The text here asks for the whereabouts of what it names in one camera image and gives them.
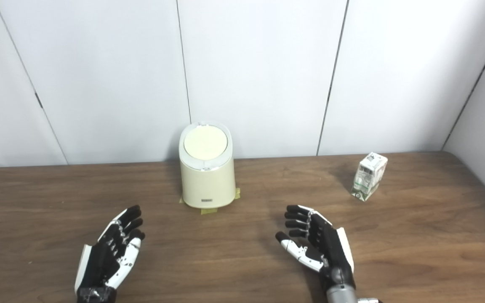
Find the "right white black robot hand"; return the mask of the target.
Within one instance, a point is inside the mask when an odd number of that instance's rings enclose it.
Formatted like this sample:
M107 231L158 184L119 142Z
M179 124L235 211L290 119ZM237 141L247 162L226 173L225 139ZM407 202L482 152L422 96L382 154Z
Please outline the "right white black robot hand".
M335 228L315 209L287 205L285 226L276 240L299 263L318 273L324 291L332 287L356 289L353 257L344 228Z

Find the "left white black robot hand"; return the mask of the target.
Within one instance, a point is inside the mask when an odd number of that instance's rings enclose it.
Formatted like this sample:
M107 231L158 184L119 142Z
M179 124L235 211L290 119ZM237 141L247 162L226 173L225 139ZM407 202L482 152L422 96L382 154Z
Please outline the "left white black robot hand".
M114 303L146 237L142 210L134 205L114 217L94 245L83 246L74 292L78 303Z

